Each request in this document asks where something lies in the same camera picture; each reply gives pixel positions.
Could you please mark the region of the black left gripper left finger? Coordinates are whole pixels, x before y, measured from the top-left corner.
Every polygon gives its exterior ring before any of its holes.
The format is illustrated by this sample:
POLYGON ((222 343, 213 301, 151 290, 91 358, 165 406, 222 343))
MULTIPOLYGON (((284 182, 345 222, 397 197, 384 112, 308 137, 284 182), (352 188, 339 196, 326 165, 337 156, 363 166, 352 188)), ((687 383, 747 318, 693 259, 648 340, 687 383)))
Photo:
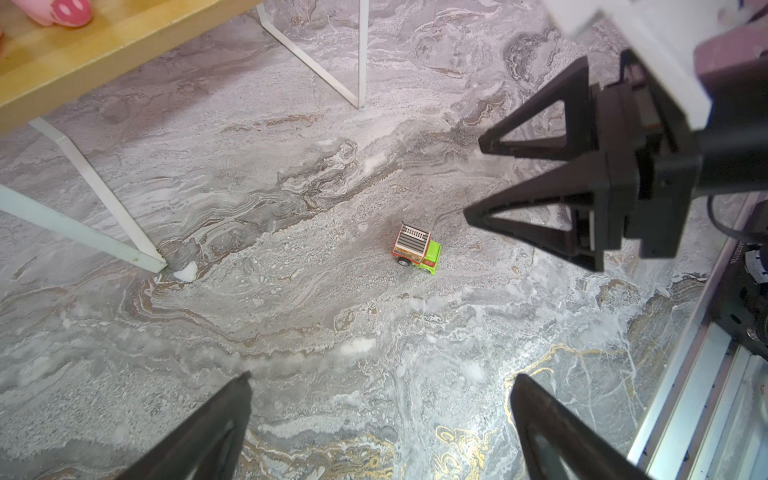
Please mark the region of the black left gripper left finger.
POLYGON ((231 479, 251 416, 251 374, 232 379, 121 479, 231 479))

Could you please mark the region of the pink toy pig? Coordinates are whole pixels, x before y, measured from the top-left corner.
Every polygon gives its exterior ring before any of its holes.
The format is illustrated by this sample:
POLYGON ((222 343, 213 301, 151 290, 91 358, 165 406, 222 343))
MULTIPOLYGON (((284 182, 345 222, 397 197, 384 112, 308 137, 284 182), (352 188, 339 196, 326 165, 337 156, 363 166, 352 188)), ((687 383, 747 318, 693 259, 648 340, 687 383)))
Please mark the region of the pink toy pig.
POLYGON ((12 0, 12 3, 42 26, 78 28, 93 18, 88 0, 12 0))

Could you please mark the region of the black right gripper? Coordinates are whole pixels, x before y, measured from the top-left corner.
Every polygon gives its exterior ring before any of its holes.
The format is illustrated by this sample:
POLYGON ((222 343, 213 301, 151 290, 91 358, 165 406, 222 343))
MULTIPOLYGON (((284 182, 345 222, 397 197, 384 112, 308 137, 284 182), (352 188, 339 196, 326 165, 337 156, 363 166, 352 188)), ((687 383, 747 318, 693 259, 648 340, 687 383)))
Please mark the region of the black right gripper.
MULTIPOLYGON (((713 104, 693 129, 633 50, 598 98, 599 157, 581 157, 463 210, 467 223, 591 272, 635 239, 672 258, 691 202, 767 187, 767 56, 701 75, 713 104)), ((485 154, 570 161, 597 148, 588 59, 573 61, 478 139, 485 154)))

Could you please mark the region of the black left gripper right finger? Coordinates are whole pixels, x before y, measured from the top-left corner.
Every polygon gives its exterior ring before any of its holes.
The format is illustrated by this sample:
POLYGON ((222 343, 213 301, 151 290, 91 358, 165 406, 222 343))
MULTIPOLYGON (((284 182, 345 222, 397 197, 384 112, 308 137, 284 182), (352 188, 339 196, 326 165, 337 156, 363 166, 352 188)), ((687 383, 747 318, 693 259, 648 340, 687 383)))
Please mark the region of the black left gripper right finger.
POLYGON ((530 376, 517 376, 510 406, 532 479, 647 477, 530 376))

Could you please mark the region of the green truck with grille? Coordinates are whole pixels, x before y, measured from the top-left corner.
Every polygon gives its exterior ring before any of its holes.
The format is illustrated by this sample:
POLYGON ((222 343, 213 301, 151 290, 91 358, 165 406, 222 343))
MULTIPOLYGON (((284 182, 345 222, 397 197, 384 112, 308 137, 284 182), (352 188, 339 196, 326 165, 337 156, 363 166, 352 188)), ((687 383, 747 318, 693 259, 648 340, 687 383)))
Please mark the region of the green truck with grille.
POLYGON ((413 266, 434 275, 442 245, 434 240, 431 232, 402 223, 391 253, 399 265, 413 266))

